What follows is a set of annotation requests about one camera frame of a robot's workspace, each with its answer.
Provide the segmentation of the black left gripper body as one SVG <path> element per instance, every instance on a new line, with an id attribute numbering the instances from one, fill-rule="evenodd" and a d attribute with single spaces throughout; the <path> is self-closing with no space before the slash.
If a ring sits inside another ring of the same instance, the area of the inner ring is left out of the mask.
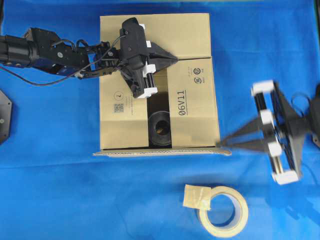
<path id="1" fill-rule="evenodd" d="M 135 17 L 122 23 L 120 29 L 120 71 L 132 96 L 137 99 L 149 98 L 158 92 L 153 73 L 147 73 L 150 59 L 145 29 Z"/>

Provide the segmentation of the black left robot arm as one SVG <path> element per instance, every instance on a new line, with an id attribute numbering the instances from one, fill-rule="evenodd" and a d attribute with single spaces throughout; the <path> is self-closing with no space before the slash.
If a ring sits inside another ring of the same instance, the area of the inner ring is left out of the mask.
<path id="1" fill-rule="evenodd" d="M 96 45 L 79 39 L 76 43 L 55 32 L 31 27 L 23 37 L 0 37 L 1 69 L 34 68 L 63 80 L 89 79 L 119 71 L 134 98 L 149 98 L 158 89 L 154 74 L 178 58 L 146 39 L 145 27 L 135 17 L 126 19 L 113 42 Z"/>

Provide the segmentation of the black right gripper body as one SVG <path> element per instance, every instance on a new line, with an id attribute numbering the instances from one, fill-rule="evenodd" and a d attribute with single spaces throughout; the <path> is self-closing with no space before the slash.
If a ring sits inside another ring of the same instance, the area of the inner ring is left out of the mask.
<path id="1" fill-rule="evenodd" d="M 254 83 L 251 95 L 257 100 L 256 105 L 264 101 L 264 94 L 270 93 L 273 113 L 268 109 L 259 109 L 263 124 L 273 125 L 275 141 L 267 144 L 274 170 L 273 180 L 279 185 L 286 185 L 302 178 L 302 151 L 305 135 L 309 132 L 308 118 L 300 116 L 285 98 L 278 84 L 273 80 Z"/>

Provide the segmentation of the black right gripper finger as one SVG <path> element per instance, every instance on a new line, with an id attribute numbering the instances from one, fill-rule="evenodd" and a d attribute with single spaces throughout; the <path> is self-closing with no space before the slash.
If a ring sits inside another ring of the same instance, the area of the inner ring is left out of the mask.
<path id="1" fill-rule="evenodd" d="M 236 138 L 236 137 L 240 137 L 240 136 L 244 136 L 247 134 L 258 132 L 261 128 L 261 125 L 262 125 L 262 120 L 261 120 L 261 117 L 258 116 L 256 118 L 252 119 L 251 121 L 249 121 L 248 123 L 246 123 L 244 126 L 239 128 L 234 133 L 226 136 L 222 141 L 226 142 L 226 141 L 233 139 L 233 138 Z"/>
<path id="2" fill-rule="evenodd" d="M 262 153 L 269 152 L 268 144 L 261 139 L 255 139 L 255 140 L 244 141 L 244 142 L 227 142 L 224 140 L 224 141 L 218 142 L 216 146 L 250 150 L 250 151 L 262 152 Z"/>

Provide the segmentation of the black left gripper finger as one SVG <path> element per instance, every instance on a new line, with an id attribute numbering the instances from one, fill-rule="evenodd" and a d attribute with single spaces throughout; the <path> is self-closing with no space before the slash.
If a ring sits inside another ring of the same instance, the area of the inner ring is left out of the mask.
<path id="1" fill-rule="evenodd" d="M 173 61 L 178 60 L 176 56 L 164 50 L 154 42 L 151 42 L 150 47 L 147 47 L 146 49 L 150 59 L 164 59 L 164 60 L 173 60 Z"/>
<path id="2" fill-rule="evenodd" d="M 171 65 L 174 65 L 177 62 L 178 60 L 173 58 L 150 58 L 147 63 L 147 73 L 157 73 L 170 67 Z"/>

